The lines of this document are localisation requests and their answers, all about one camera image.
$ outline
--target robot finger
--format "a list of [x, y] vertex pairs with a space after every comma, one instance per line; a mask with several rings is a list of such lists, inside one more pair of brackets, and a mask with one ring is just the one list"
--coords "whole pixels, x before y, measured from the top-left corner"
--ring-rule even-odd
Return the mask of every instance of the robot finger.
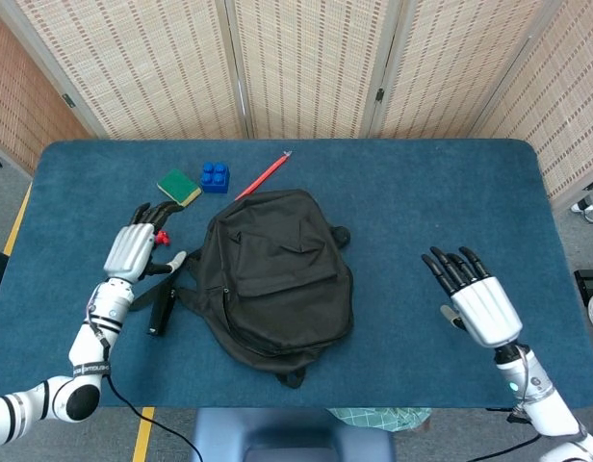
[[459, 250], [466, 256], [468, 261], [472, 264], [479, 279], [484, 279], [486, 277], [491, 276], [489, 270], [482, 264], [478, 256], [472, 250], [470, 250], [468, 247], [459, 247]]
[[166, 202], [162, 202], [161, 204], [156, 205], [155, 207], [147, 210], [141, 218], [141, 222], [143, 223], [151, 223], [154, 224], [158, 218], [164, 213], [168, 207], [172, 205], [177, 205], [176, 202], [172, 200], [167, 200]]
[[448, 296], [451, 296], [455, 292], [457, 292], [457, 288], [455, 285], [447, 278], [447, 276], [442, 272], [440, 267], [429, 257], [428, 255], [421, 255], [421, 258], [425, 262], [425, 264], [429, 267], [435, 278], [438, 280], [438, 283], [444, 289], [444, 292], [447, 293]]
[[155, 263], [149, 263], [144, 270], [145, 275], [152, 276], [154, 274], [170, 274], [172, 273], [172, 267], [170, 265], [156, 265]]
[[130, 222], [128, 223], [128, 225], [130, 224], [137, 224], [140, 222], [142, 214], [144, 213], [144, 211], [146, 209], [148, 209], [151, 206], [151, 204], [149, 202], [145, 202], [143, 205], [141, 205], [138, 209], [136, 209], [134, 211], [134, 215], [132, 216], [132, 219], [130, 219]]
[[468, 265], [459, 255], [449, 253], [448, 256], [454, 263], [454, 265], [458, 267], [459, 270], [463, 273], [466, 279], [468, 279], [468, 284], [472, 284], [473, 282], [478, 281], [478, 278], [472, 271], [472, 268], [470, 268], [470, 265]]
[[164, 224], [166, 223], [166, 220], [168, 219], [168, 217], [170, 217], [170, 215], [176, 213], [176, 212], [181, 212], [183, 210], [183, 206], [177, 204], [176, 202], [171, 202], [168, 203], [168, 205], [164, 206], [160, 212], [158, 213], [158, 215], [150, 220], [149, 222], [151, 224], [153, 224], [153, 226], [155, 226], [155, 231], [158, 232], [160, 229], [162, 229], [162, 227], [164, 226]]
[[444, 267], [444, 269], [447, 271], [447, 273], [451, 277], [452, 282], [454, 282], [459, 289], [462, 289], [468, 285], [468, 281], [466, 280], [466, 278], [463, 277], [463, 274], [459, 272], [454, 263], [451, 260], [449, 260], [449, 257], [447, 257], [446, 253], [444, 253], [438, 247], [432, 247], [430, 250], [436, 256], [436, 258]]
[[449, 305], [442, 305], [440, 307], [440, 313], [444, 316], [448, 322], [454, 325], [456, 328], [461, 330], [467, 330], [466, 324], [463, 323], [461, 316], [454, 311]]

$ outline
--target red pencil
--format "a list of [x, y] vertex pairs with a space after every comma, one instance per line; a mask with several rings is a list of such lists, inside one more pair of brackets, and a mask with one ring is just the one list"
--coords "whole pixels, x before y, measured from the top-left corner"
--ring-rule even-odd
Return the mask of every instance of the red pencil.
[[242, 193], [240, 193], [235, 200], [239, 200], [244, 195], [248, 195], [256, 191], [256, 188], [262, 185], [262, 183], [267, 178], [269, 178], [271, 174], [279, 168], [279, 166], [286, 162], [292, 153], [293, 151], [284, 151], [284, 154], [275, 162], [273, 162], [273, 164], [269, 168], [267, 168], [265, 172], [262, 175], [260, 175], [256, 181], [254, 181], [251, 185], [245, 188], [245, 190]]

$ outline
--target robotic hand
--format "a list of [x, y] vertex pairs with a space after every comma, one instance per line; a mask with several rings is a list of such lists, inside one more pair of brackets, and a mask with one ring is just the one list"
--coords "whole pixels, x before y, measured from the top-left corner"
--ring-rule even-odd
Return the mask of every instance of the robotic hand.
[[479, 345], [495, 350], [496, 365], [519, 400], [515, 412], [541, 435], [563, 441], [541, 462], [593, 462], [593, 437], [568, 409], [533, 351], [517, 342], [523, 325], [502, 285], [472, 250], [459, 250], [471, 265], [436, 247], [431, 252], [439, 265], [422, 256], [454, 305], [454, 310], [443, 305], [442, 314]]
[[91, 294], [85, 320], [69, 351], [73, 377], [52, 377], [27, 392], [0, 397], [0, 446], [26, 434], [34, 422], [81, 422], [95, 411], [102, 377], [111, 372], [111, 348], [134, 299], [132, 286], [146, 275], [174, 272], [186, 257], [181, 251], [165, 265], [151, 262], [154, 235], [170, 214], [183, 207], [172, 201], [149, 206], [139, 207], [116, 235], [104, 264], [108, 279]]

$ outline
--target blue lego brick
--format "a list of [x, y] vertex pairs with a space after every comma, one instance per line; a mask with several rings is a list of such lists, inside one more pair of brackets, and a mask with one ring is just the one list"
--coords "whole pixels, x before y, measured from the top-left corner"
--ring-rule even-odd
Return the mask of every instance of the blue lego brick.
[[205, 162], [200, 175], [200, 188], [206, 193], [228, 193], [230, 170], [226, 164]]

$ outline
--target black cable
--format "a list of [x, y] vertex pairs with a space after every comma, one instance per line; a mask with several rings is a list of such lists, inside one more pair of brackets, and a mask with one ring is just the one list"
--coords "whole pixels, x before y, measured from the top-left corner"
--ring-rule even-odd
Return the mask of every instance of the black cable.
[[470, 459], [468, 462], [479, 462], [480, 460], [491, 459], [493, 457], [498, 457], [499, 455], [508, 454], [509, 452], [512, 452], [515, 449], [524, 448], [527, 445], [531, 445], [532, 443], [535, 443], [536, 441], [538, 441], [540, 439], [541, 436], [542, 435], [536, 435], [531, 440], [524, 441], [523, 443], [521, 443], [517, 446], [513, 446], [512, 448], [501, 450], [500, 452], [495, 452], [495, 453], [489, 454], [489, 455], [483, 455], [482, 457], [477, 457], [476, 459]]
[[143, 414], [141, 414], [139, 411], [136, 410], [136, 407], [134, 407], [130, 401], [128, 401], [126, 398], [124, 398], [122, 395], [119, 394], [119, 392], [115, 388], [115, 384], [113, 383], [113, 380], [111, 379], [111, 377], [109, 375], [106, 375], [106, 380], [108, 380], [108, 385], [109, 385], [109, 387], [111, 387], [111, 390], [113, 390], [113, 393], [115, 394], [115, 396], [117, 398], [119, 398], [121, 401], [123, 401], [125, 404], [127, 404], [127, 406], [130, 409], [132, 409], [132, 412], [134, 412], [134, 414], [136, 414], [139, 418], [143, 419], [144, 421], [147, 421], [150, 424], [158, 425], [161, 429], [167, 431], [168, 433], [172, 433], [174, 436], [178, 436], [179, 438], [181, 438], [183, 441], [185, 441], [190, 446], [190, 448], [192, 448], [194, 450], [194, 452], [198, 456], [198, 459], [200, 459], [200, 462], [204, 462], [202, 460], [202, 455], [200, 455], [200, 451], [198, 451], [198, 449], [196, 448], [196, 446], [194, 446], [190, 442], [190, 440], [188, 440], [181, 433], [179, 433], [177, 431], [174, 431], [173, 429], [168, 428], [167, 426], [162, 425], [161, 423], [156, 422], [153, 419], [149, 419], [148, 417], [145, 417]]

